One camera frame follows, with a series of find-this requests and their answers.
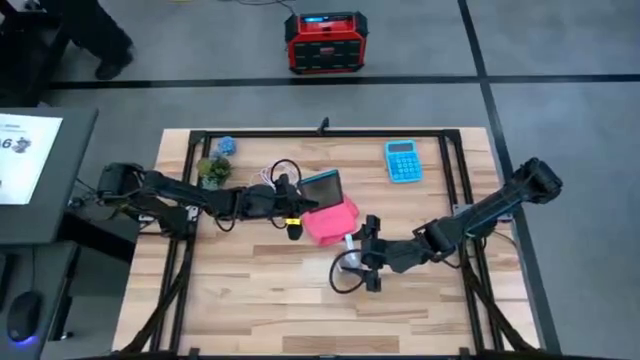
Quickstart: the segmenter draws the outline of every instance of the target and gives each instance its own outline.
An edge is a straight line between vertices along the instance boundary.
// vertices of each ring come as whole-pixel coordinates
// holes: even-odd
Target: small tablet
[[[315,212],[338,204],[342,204],[342,184],[338,170],[331,170],[302,179],[300,181],[302,196],[319,203],[318,207],[311,210]]]

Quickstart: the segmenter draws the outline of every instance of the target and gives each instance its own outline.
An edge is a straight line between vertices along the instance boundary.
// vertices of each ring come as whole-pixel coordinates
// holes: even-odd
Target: blue calculator
[[[389,141],[384,148],[391,182],[408,183],[422,180],[422,164],[418,158],[415,141]]]

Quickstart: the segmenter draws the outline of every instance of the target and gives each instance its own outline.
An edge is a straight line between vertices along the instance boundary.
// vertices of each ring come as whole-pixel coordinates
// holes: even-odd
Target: calculator screen
[[[389,151],[391,152],[401,152],[401,151],[412,151],[413,144],[391,144],[389,145]]]

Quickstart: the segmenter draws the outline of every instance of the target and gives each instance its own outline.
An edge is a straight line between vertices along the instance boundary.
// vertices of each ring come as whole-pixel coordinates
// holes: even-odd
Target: white paper
[[[0,204],[31,201],[61,118],[0,114]]]

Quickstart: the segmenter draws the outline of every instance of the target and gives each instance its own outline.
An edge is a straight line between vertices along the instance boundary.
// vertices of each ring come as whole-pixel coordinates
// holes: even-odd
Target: gray floor
[[[640,1],[468,2],[490,75],[640,73]],[[217,0],[104,5],[137,45],[137,60],[121,80],[291,76],[282,38],[284,7]],[[369,17],[367,65],[358,75],[475,74],[455,1],[298,0],[295,6],[361,10]],[[92,80],[96,64],[71,47],[58,79]],[[634,224],[640,170],[633,159],[640,150],[640,84],[492,89],[513,164],[539,156],[566,184],[553,203],[526,207],[563,351],[639,358],[640,245]],[[152,165],[164,128],[315,126],[325,116],[334,126],[489,127],[474,84],[67,90],[48,99],[56,106],[100,109],[81,171],[94,183],[111,161]],[[86,301],[117,309],[116,289],[99,297],[86,294]],[[81,320],[91,316],[90,306],[81,303],[73,311],[87,342],[48,347],[48,358],[108,348],[113,319],[92,328]]]

